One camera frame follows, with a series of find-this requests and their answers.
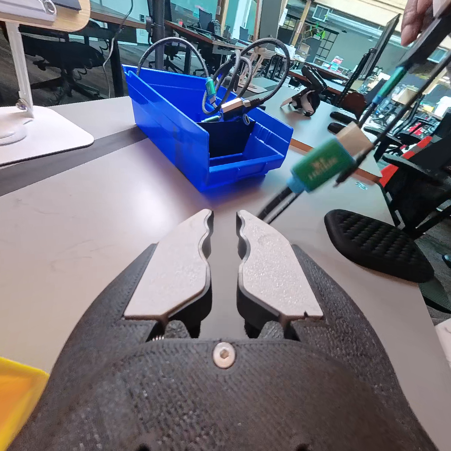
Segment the yellow plastic bin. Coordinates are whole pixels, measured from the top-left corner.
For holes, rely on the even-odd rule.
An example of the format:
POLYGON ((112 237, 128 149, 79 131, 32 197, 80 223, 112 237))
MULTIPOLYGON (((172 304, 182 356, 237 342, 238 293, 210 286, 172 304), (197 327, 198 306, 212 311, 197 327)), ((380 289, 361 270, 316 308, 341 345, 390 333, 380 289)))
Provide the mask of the yellow plastic bin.
POLYGON ((49 379, 49 374, 7 358, 0 358, 0 449, 18 435, 49 379))

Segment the silver adapter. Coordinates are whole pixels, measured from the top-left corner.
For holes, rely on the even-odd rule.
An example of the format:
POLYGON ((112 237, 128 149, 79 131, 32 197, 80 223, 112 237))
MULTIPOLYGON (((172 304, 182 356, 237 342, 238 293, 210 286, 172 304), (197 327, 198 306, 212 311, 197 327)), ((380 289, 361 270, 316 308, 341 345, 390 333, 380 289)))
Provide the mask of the silver adapter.
POLYGON ((249 100, 242 97, 236 97, 221 105, 221 113, 223 116, 239 116, 259 107, 262 103, 262 99, 260 98, 249 100))

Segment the black computer monitor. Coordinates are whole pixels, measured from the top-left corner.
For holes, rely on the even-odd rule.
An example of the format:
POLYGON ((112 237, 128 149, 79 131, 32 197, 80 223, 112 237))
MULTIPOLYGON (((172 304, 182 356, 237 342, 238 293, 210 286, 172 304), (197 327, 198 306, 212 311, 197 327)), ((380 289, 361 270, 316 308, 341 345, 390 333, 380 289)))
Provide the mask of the black computer monitor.
POLYGON ((386 24, 375 46, 370 48, 368 52, 363 55, 355 71, 352 73, 349 81, 346 83, 343 91, 341 92, 339 97, 336 98, 334 104, 335 106, 341 106, 345 96, 351 90, 351 87, 355 81, 365 81, 371 75, 376 63, 379 61, 384 49, 386 48, 386 45, 388 44, 393 32, 395 31, 396 26, 399 23, 400 17, 401 14, 397 14, 386 24))

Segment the person's right hand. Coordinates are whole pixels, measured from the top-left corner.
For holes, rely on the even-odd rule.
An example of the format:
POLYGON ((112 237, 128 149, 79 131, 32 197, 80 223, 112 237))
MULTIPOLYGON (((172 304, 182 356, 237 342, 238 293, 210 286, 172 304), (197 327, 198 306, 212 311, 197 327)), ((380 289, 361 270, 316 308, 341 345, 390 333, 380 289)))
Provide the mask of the person's right hand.
POLYGON ((437 15, 441 0, 408 0, 401 24, 401 45, 407 47, 414 42, 437 15))

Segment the black multiport hub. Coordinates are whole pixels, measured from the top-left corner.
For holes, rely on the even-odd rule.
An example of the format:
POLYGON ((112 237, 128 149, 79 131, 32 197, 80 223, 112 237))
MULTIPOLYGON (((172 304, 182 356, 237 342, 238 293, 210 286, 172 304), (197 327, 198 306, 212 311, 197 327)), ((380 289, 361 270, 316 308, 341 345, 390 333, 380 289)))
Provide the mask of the black multiport hub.
POLYGON ((430 25, 414 42, 413 46, 404 54, 397 68, 403 68, 405 71, 409 71, 412 68, 424 65, 445 37, 450 34, 450 3, 442 4, 441 8, 438 8, 436 12, 437 15, 434 17, 434 20, 432 20, 430 25))

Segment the white metal stand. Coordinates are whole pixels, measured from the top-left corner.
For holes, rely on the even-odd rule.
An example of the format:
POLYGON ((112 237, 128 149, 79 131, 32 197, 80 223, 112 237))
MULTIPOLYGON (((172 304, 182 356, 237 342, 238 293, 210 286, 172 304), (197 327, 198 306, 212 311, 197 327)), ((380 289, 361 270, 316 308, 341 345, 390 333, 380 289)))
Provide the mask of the white metal stand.
POLYGON ((18 22, 6 22, 19 83, 16 106, 0 109, 0 166, 29 161, 93 144, 93 136, 56 111, 34 106, 18 22))

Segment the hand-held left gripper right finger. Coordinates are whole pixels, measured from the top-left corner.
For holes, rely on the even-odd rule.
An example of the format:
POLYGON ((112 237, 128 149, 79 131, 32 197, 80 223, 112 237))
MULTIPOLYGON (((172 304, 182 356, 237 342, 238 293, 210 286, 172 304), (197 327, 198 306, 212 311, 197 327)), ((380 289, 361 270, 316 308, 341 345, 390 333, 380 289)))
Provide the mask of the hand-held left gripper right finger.
POLYGON ((282 335, 294 324, 324 328, 324 311, 290 241, 247 210, 236 212, 238 269, 236 306, 246 336, 259 336, 274 322, 282 335))

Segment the grey desk with wooden edge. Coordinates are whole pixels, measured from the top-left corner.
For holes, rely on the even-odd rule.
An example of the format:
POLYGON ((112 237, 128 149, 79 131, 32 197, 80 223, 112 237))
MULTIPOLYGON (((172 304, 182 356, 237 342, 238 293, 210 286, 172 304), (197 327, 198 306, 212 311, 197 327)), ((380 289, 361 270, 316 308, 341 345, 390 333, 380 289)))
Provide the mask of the grey desk with wooden edge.
POLYGON ((293 135, 290 145, 296 148, 296 152, 307 153, 328 138, 332 133, 328 126, 333 119, 330 117, 332 112, 338 111, 341 114, 348 115, 355 119, 355 115, 341 108, 333 106, 326 102, 321 102, 312 117, 305 117, 300 110, 296 110, 292 105, 280 106, 283 101, 292 97, 300 89, 294 89, 285 83, 280 90, 269 99, 266 105, 266 112, 276 119, 284 122, 293 128, 293 135))

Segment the black textured wrist rest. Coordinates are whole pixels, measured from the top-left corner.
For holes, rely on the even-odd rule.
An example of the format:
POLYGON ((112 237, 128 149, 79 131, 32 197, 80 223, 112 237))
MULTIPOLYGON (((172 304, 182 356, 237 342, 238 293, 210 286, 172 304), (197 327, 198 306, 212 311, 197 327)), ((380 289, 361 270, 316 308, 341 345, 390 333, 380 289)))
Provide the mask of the black textured wrist rest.
POLYGON ((324 224, 337 251, 357 265, 417 284, 434 278, 415 241, 391 224, 343 209, 329 211, 324 224))

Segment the black mesh office chair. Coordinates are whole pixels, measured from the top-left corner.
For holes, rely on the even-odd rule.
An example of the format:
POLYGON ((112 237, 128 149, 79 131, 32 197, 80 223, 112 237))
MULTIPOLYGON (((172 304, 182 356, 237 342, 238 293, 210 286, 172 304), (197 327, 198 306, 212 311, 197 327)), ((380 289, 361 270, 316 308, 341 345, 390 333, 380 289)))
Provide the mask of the black mesh office chair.
POLYGON ((450 218, 451 132, 450 112, 433 132, 431 143, 409 160, 382 156, 398 168, 381 187, 393 222, 413 240, 450 218))

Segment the rounded wooden board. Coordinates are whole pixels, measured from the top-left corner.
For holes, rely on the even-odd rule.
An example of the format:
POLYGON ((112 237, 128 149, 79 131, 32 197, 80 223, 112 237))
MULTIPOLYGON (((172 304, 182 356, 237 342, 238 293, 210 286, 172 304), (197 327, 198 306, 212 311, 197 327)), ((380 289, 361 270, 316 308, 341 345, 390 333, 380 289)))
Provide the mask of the rounded wooden board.
POLYGON ((62 31, 72 33, 84 28, 89 19, 91 13, 91 4, 89 0, 80 1, 81 9, 79 11, 65 8, 62 6, 56 6, 57 14, 53 23, 38 20, 38 19, 26 19, 24 17, 12 14, 4 14, 1 12, 0 20, 5 23, 14 23, 17 25, 37 27, 41 29, 47 29, 52 31, 62 31))

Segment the black device on stand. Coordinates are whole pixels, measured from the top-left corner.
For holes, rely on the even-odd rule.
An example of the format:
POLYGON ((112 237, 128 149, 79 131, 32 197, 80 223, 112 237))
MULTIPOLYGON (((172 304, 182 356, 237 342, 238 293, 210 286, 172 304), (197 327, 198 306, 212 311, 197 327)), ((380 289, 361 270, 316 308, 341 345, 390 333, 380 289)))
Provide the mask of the black device on stand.
POLYGON ((301 110, 304 116, 311 117, 320 105, 320 95, 327 91, 328 86, 315 68, 303 66, 301 72, 307 79, 306 87, 283 101, 280 108, 292 105, 294 109, 301 110))

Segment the black bin divider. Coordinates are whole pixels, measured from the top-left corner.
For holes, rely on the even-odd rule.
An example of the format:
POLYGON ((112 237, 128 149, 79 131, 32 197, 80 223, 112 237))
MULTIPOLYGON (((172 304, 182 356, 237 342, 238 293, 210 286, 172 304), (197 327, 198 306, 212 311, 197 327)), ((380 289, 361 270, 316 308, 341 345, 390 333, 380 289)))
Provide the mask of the black bin divider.
POLYGON ((197 122, 209 135, 209 158, 242 156, 256 121, 197 122))

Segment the black metal pole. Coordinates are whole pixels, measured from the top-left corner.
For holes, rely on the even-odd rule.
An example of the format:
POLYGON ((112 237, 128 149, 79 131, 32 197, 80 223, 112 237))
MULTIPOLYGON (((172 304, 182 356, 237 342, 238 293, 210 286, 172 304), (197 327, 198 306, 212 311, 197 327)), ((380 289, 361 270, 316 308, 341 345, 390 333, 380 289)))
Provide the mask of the black metal pole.
MULTIPOLYGON (((165 38, 165 1, 148 0, 149 15, 146 17, 146 30, 150 42, 156 43, 165 38)), ((155 69, 163 70, 164 47, 160 45, 155 49, 155 69)))

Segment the blue plastic bin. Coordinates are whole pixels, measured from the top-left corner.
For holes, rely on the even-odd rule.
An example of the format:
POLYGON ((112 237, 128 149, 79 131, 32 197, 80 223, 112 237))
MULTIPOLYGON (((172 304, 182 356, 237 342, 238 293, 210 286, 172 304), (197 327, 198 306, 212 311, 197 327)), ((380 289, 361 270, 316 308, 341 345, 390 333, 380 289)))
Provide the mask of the blue plastic bin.
POLYGON ((209 158, 202 97, 205 78, 123 65, 136 125, 198 190, 264 176, 285 160, 293 128, 260 108, 247 113, 256 125, 242 156, 209 158))

